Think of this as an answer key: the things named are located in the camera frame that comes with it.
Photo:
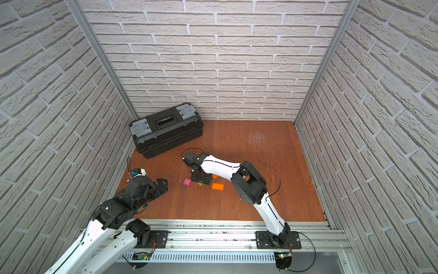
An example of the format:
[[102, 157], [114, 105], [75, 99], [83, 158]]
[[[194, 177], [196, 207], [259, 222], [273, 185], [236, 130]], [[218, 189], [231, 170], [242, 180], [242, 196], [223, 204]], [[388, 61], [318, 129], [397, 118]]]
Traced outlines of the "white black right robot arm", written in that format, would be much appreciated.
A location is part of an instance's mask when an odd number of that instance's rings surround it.
[[194, 182], [209, 184], [217, 175], [232, 183], [240, 199], [254, 206], [265, 222], [268, 247], [283, 248], [289, 242], [290, 227], [275, 209], [266, 180], [252, 162], [232, 163], [207, 153], [197, 156], [191, 152], [186, 153], [182, 160], [190, 169]]

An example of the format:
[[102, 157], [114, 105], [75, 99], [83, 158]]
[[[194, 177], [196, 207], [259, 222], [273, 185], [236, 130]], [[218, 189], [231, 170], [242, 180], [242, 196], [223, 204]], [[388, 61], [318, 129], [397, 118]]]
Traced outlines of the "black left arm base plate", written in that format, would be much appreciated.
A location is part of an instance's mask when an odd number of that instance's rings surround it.
[[138, 237], [138, 242], [135, 248], [149, 248], [153, 247], [163, 249], [166, 246], [169, 231], [152, 230], [141, 234]]

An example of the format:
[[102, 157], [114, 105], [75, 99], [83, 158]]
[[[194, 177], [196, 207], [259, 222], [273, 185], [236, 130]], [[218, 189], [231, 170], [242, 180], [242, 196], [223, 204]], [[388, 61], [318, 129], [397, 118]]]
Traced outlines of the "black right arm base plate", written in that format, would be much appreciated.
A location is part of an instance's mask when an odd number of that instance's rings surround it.
[[293, 250], [300, 250], [302, 248], [300, 236], [296, 231], [282, 236], [271, 234], [268, 231], [256, 231], [255, 243], [259, 250], [285, 250], [290, 247]]

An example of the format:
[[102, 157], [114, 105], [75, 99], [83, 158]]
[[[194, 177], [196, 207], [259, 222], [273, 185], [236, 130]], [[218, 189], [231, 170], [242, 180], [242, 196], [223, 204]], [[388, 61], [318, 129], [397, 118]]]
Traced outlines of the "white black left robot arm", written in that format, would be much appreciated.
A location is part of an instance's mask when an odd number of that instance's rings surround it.
[[167, 231], [154, 231], [134, 215], [166, 194], [168, 182], [139, 174], [117, 196], [100, 204], [70, 248], [48, 269], [49, 274], [102, 274], [135, 247], [164, 248]]

